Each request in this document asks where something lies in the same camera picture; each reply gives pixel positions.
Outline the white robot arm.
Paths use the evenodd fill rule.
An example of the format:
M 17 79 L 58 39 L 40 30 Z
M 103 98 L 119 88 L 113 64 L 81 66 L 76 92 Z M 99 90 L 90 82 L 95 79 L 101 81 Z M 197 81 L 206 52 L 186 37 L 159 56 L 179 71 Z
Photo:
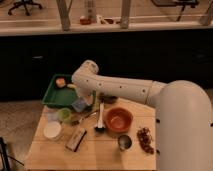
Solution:
M 157 171 L 213 171 L 213 105 L 203 88 L 186 80 L 162 83 L 98 71 L 86 60 L 72 74 L 79 96 L 96 90 L 155 109 Z

